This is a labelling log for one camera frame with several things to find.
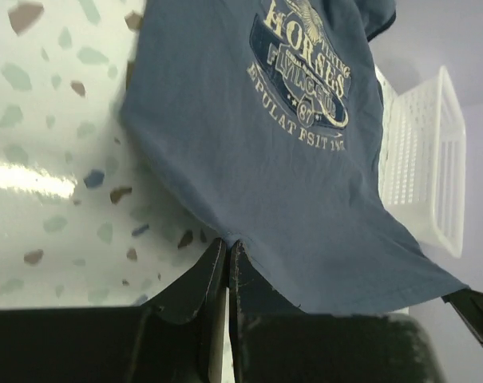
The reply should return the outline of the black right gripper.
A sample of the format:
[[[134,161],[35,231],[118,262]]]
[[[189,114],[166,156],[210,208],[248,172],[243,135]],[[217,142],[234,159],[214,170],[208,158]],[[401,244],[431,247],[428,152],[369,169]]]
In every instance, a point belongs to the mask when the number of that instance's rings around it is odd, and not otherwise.
[[[483,347],[483,293],[471,289],[463,289],[441,298],[450,304],[470,333]]]

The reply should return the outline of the blue printed tank top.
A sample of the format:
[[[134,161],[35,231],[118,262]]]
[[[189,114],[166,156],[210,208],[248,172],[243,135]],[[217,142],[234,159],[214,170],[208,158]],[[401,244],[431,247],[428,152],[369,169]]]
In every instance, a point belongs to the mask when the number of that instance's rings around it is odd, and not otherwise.
[[[165,187],[292,305],[378,314],[463,290],[378,193],[370,41],[392,1],[150,1],[121,108]]]

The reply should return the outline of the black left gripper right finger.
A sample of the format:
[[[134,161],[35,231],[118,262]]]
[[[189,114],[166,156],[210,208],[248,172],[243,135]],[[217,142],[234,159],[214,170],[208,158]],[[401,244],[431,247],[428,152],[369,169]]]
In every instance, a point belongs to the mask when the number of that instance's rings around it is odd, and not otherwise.
[[[427,332],[405,314],[305,314],[230,254],[230,318],[237,382],[439,382]]]

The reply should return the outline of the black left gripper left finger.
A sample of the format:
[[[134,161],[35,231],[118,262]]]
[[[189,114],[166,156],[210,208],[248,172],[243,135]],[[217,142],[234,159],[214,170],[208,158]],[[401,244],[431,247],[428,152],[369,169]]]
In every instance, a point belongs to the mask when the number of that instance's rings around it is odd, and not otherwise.
[[[227,250],[215,239],[147,302],[0,310],[0,382],[218,382]]]

